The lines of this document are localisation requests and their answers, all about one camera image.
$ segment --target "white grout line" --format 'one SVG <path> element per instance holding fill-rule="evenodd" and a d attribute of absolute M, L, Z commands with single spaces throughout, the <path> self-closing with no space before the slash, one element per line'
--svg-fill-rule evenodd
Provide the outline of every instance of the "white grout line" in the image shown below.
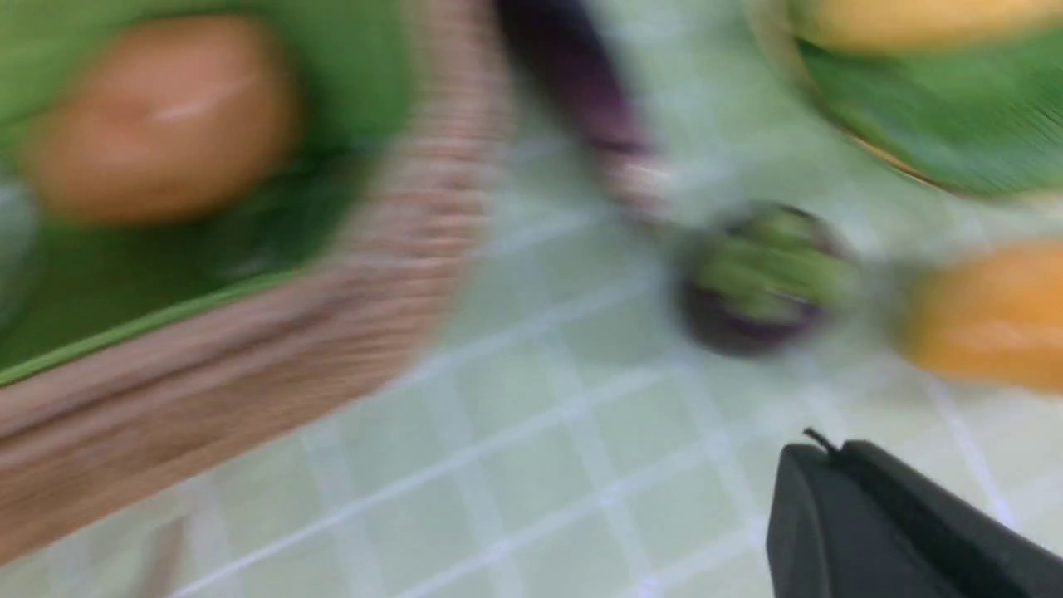
<path fill-rule="evenodd" d="M 535 312 L 539 306 L 545 309 L 556 304 L 550 293 L 550 287 L 542 268 L 532 254 L 524 255 L 524 267 L 520 274 L 510 271 L 510 283 L 516 288 L 521 301 L 526 304 L 529 312 Z M 646 276 L 639 276 L 635 279 L 643 279 Z M 584 414 L 566 405 L 568 397 L 578 397 L 586 393 L 586 386 L 581 379 L 579 371 L 575 366 L 575 358 L 571 348 L 558 328 L 553 327 L 542 331 L 539 344 L 546 349 L 552 349 L 559 357 L 558 364 L 562 369 L 551 371 L 550 383 L 555 396 L 561 401 L 561 414 L 564 418 L 569 434 L 576 443 L 579 460 L 584 465 L 591 482 L 596 489 L 606 488 L 617 479 L 617 472 L 609 458 L 605 442 L 603 442 L 593 420 L 593 415 Z M 617 497 L 609 492 L 598 491 L 598 506 L 605 514 L 609 528 L 620 543 L 624 560 L 636 579 L 643 580 L 643 586 L 647 590 L 647 598 L 656 598 L 659 594 L 656 590 L 658 583 L 653 574 L 653 565 L 646 550 L 639 537 L 638 529 L 628 512 L 627 505 L 622 497 Z"/>
<path fill-rule="evenodd" d="M 472 432 L 472 423 L 466 413 L 461 398 L 458 396 L 453 375 L 446 375 L 434 389 L 437 394 L 428 398 L 428 408 L 443 446 L 451 451 L 457 451 L 473 445 L 475 439 Z M 505 397 L 497 397 L 497 399 L 505 400 Z M 505 525 L 502 523 L 502 514 L 479 460 L 471 459 L 465 467 L 455 473 L 455 478 L 480 550 L 501 551 L 499 558 L 490 566 L 495 596 L 522 598 L 524 596 L 524 582 L 517 571 L 516 564 L 506 558 L 511 549 L 506 537 Z"/>
<path fill-rule="evenodd" d="M 223 562 L 230 563 L 233 561 L 233 545 L 229 540 L 229 529 L 222 517 L 221 503 L 218 500 L 212 475 L 199 476 L 195 480 L 195 488 L 199 494 L 199 505 L 205 510 L 206 522 L 213 528 L 212 535 L 214 542 L 217 543 L 216 547 L 220 551 L 220 558 Z M 242 598 L 244 596 L 243 580 L 239 576 L 233 576 L 229 580 L 229 591 L 234 598 Z"/>
<path fill-rule="evenodd" d="M 48 548 L 48 568 L 54 596 L 101 598 L 90 570 L 90 556 L 84 530 L 74 532 Z"/>
<path fill-rule="evenodd" d="M 670 355 L 681 368 L 684 403 L 694 417 L 705 451 L 724 483 L 731 507 L 742 518 L 747 546 L 759 548 L 763 539 L 758 535 L 753 523 L 760 518 L 761 514 L 756 507 L 757 497 L 749 478 L 736 454 L 737 444 L 731 438 L 732 431 L 728 429 L 720 410 L 715 407 L 716 397 L 713 396 L 712 390 L 702 385 L 694 375 L 697 369 L 697 361 L 692 354 L 694 349 L 685 347 L 680 343 L 680 340 L 672 340 Z"/>
<path fill-rule="evenodd" d="M 652 375 L 648 375 L 647 373 L 636 373 L 634 375 L 623 376 L 605 388 L 579 398 L 578 403 L 586 403 L 588 406 L 593 406 L 613 400 L 614 398 L 625 396 L 626 394 L 634 392 L 634 390 L 645 388 L 651 385 L 653 380 Z M 486 456 L 492 455 L 504 449 L 505 447 L 528 439 L 559 424 L 561 424 L 561 416 L 556 411 L 529 420 L 528 422 L 507 430 L 506 432 L 500 433 L 466 450 L 462 450 L 438 465 L 422 469 L 417 474 L 403 478 L 402 480 L 399 480 L 367 497 L 345 505 L 341 509 L 328 513 L 324 517 L 303 527 L 287 537 L 277 540 L 236 561 L 232 561 L 224 567 L 221 567 L 220 569 L 213 571 L 212 574 L 204 576 L 202 579 L 173 593 L 170 598 L 193 596 L 197 592 L 200 592 L 204 587 L 210 586 L 216 582 L 227 578 L 236 571 L 268 559 L 269 557 L 290 546 L 297 545 L 318 533 L 326 531 L 333 526 L 339 525 L 351 517 L 357 516 L 377 505 L 392 500 L 398 496 L 427 484 L 443 476 L 458 472 L 471 463 L 474 459 L 483 459 Z"/>
<path fill-rule="evenodd" d="M 600 489 L 600 493 L 576 500 L 568 507 L 544 516 L 523 530 L 510 535 L 505 544 L 496 544 L 492 549 L 455 565 L 420 586 L 403 593 L 398 598 L 423 598 L 429 596 L 437 588 L 451 583 L 455 579 L 479 570 L 490 565 L 496 559 L 510 553 L 507 551 L 520 550 L 524 546 L 563 530 L 585 517 L 589 517 L 601 511 L 601 494 L 605 493 L 617 497 L 638 494 L 659 484 L 664 479 L 679 472 L 696 467 L 704 459 L 705 456 L 699 450 L 686 450 L 674 454 L 656 466 L 646 467 L 623 480 L 613 481 L 607 486 Z"/>
<path fill-rule="evenodd" d="M 334 511 L 350 503 L 355 493 L 354 481 L 335 423 L 324 420 L 313 424 L 300 432 L 300 439 L 318 492 L 325 501 L 325 508 Z M 339 472 L 328 472 L 324 467 L 327 461 L 321 462 L 321 458 L 327 460 L 330 455 L 338 458 Z M 351 520 L 345 526 L 335 526 L 332 533 L 351 598 L 386 598 L 387 591 L 384 586 L 384 574 L 379 567 L 379 557 L 376 554 L 375 546 L 366 535 L 361 522 Z M 362 562 L 357 566 L 348 566 L 349 559 L 360 559 Z M 365 579 L 355 578 L 356 574 L 366 571 L 368 575 Z"/>
<path fill-rule="evenodd" d="M 574 211 L 571 216 L 558 218 L 542 225 L 529 226 L 508 236 L 492 239 L 477 251 L 482 256 L 501 256 L 524 251 L 547 240 L 580 232 L 605 222 L 612 213 L 612 211 L 605 212 L 600 210 Z"/>
<path fill-rule="evenodd" d="M 760 526 L 764 525 L 764 518 L 761 517 Z M 661 582 L 665 587 L 676 587 L 748 553 L 748 537 L 744 530 L 737 530 L 661 571 Z"/>
<path fill-rule="evenodd" d="M 989 498 L 993 514 L 1005 526 L 1017 529 L 1018 520 L 1012 512 L 1011 507 L 1008 506 L 1008 501 L 997 486 L 996 481 L 994 481 L 993 475 L 985 464 L 985 456 L 978 448 L 978 444 L 971 434 L 971 429 L 960 416 L 956 401 L 943 388 L 941 382 L 930 379 L 928 375 L 922 375 L 922 377 L 934 407 L 945 417 L 949 431 L 952 433 L 952 439 L 963 454 L 967 467 L 971 469 L 972 475 L 974 475 L 978 485 L 982 489 L 982 492 L 985 493 L 985 497 Z"/>
<path fill-rule="evenodd" d="M 442 349 L 436 356 L 429 357 L 414 372 L 395 381 L 393 387 L 405 388 L 419 383 L 425 378 L 438 376 L 441 372 L 446 372 L 449 369 L 493 355 L 520 341 L 538 337 L 552 328 L 563 326 L 589 314 L 622 304 L 628 301 L 628 298 L 653 288 L 656 280 L 657 276 L 655 275 L 625 279 L 619 284 L 606 286 L 573 298 L 569 303 L 539 313 L 535 318 L 514 327 L 507 328 L 460 347 Z"/>
<path fill-rule="evenodd" d="M 607 383 L 602 389 L 594 390 L 591 393 L 583 397 L 578 397 L 573 401 L 572 410 L 575 412 L 583 412 L 590 410 L 595 406 L 603 405 L 619 398 L 628 396 L 632 393 L 639 392 L 640 390 L 648 388 L 655 381 L 659 379 L 661 373 L 667 369 L 664 364 L 658 364 L 658 368 L 649 369 L 646 371 L 638 371 L 630 374 L 622 375 L 620 378 Z M 871 372 L 880 372 L 880 369 L 876 366 L 870 366 Z M 859 383 L 864 382 L 866 379 L 866 373 L 863 371 L 858 371 L 853 373 L 853 382 Z M 367 497 L 360 498 L 354 502 L 343 506 L 341 509 L 327 514 L 326 516 L 318 519 L 302 529 L 296 531 L 291 535 L 277 540 L 271 544 L 268 544 L 236 561 L 231 561 L 223 567 L 204 576 L 203 578 L 186 585 L 185 587 L 174 592 L 169 598 L 190 598 L 197 593 L 203 591 L 206 587 L 213 586 L 214 584 L 227 579 L 237 571 L 240 571 L 255 563 L 264 561 L 281 552 L 291 546 L 298 545 L 299 543 L 313 537 L 318 533 L 325 532 L 330 530 L 333 526 L 342 524 L 343 522 L 350 519 L 351 517 L 358 516 L 365 511 L 392 500 L 393 498 L 401 496 L 407 492 L 410 492 L 417 488 L 427 484 L 434 480 L 437 480 L 443 476 L 451 475 L 454 472 L 459 471 L 465 467 L 474 459 L 484 459 L 485 457 L 492 455 L 499 450 L 502 450 L 512 444 L 532 438 L 536 434 L 543 432 L 554 426 L 558 426 L 563 423 L 562 415 L 559 411 L 551 411 L 542 415 L 533 417 L 524 424 L 521 424 L 510 430 L 496 434 L 490 439 L 487 439 L 476 445 L 462 450 L 443 463 L 422 469 L 417 474 L 414 474 L 407 478 L 399 480 L 376 493 L 369 495 Z M 761 433 L 763 430 L 756 425 L 752 426 L 729 426 L 727 432 L 730 434 L 731 446 L 728 450 L 742 448 L 746 445 L 758 442 L 761 439 Z M 713 443 L 713 447 L 723 446 L 722 443 Z M 636 472 L 630 476 L 626 477 L 621 482 L 613 484 L 612 488 L 618 489 L 615 494 L 626 495 L 629 493 L 640 492 L 645 489 L 653 488 L 654 484 L 691 467 L 696 467 L 697 465 L 706 462 L 711 455 L 711 451 L 706 451 L 702 447 L 694 447 L 692 450 L 682 451 L 677 455 L 673 455 L 663 459 L 661 462 L 652 464 L 640 472 Z M 594 511 L 597 508 L 598 497 L 592 496 L 585 499 L 584 502 L 590 505 L 587 508 L 588 512 Z M 517 532 L 516 534 L 509 536 L 509 547 L 512 550 L 518 549 L 521 544 L 516 542 L 516 539 L 524 537 L 527 535 L 535 535 L 534 530 L 540 527 L 545 527 L 545 523 L 539 523 L 533 525 L 524 531 Z M 551 529 L 560 529 L 557 526 L 551 527 Z M 479 556 L 476 559 L 477 563 L 488 562 L 490 559 L 497 559 L 499 554 L 493 556 Z M 462 574 L 474 570 L 476 567 L 472 567 L 469 563 L 459 565 L 462 568 Z M 454 581 L 460 575 L 449 576 L 446 573 L 437 576 L 441 579 L 441 576 L 446 577 L 448 580 Z M 435 585 L 435 588 L 441 587 L 445 583 L 440 582 Z"/>

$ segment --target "egg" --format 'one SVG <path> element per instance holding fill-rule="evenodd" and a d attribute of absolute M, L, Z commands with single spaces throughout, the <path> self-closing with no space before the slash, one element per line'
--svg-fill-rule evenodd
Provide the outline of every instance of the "egg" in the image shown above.
<path fill-rule="evenodd" d="M 54 215 L 198 219 L 239 200 L 298 143 L 302 98 L 265 23 L 235 14 L 134 25 L 47 114 L 26 176 Z"/>

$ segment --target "eggplant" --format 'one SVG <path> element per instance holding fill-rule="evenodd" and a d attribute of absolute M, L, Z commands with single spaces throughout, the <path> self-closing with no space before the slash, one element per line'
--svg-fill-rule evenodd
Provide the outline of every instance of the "eggplant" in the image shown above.
<path fill-rule="evenodd" d="M 638 222 L 662 220 L 663 169 L 642 115 L 580 0 L 495 0 L 511 53 L 590 147 L 603 184 Z"/>
<path fill-rule="evenodd" d="M 678 309 L 706 347 L 762 354 L 828 320 L 845 301 L 853 269 L 821 218 L 765 204 L 696 241 L 682 268 Z"/>

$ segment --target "tile surface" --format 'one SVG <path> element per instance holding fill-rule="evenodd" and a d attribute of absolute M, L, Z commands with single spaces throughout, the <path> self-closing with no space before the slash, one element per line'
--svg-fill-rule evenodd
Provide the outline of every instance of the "tile surface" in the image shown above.
<path fill-rule="evenodd" d="M 775 467 L 806 426 L 876 441 L 1063 550 L 1063 407 L 922 376 L 890 321 L 918 262 L 1058 220 L 951 198 L 850 146 L 765 64 L 741 0 L 591 3 L 673 166 L 673 219 L 745 198 L 821 212 L 858 252 L 859 305 L 789 353 L 698 351 L 667 252 L 619 224 L 521 82 L 490 235 L 423 365 L 0 569 L 0 597 L 129 596 L 166 501 L 191 494 L 170 598 L 766 598 Z"/>

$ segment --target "toy vegetable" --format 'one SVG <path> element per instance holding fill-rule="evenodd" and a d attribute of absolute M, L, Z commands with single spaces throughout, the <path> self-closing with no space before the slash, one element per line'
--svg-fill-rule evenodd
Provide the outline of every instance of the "toy vegetable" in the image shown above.
<path fill-rule="evenodd" d="M 839 309 L 850 270 L 822 220 L 794 207 L 761 206 L 701 243 L 682 278 L 680 310 L 703 344 L 760 353 Z"/>

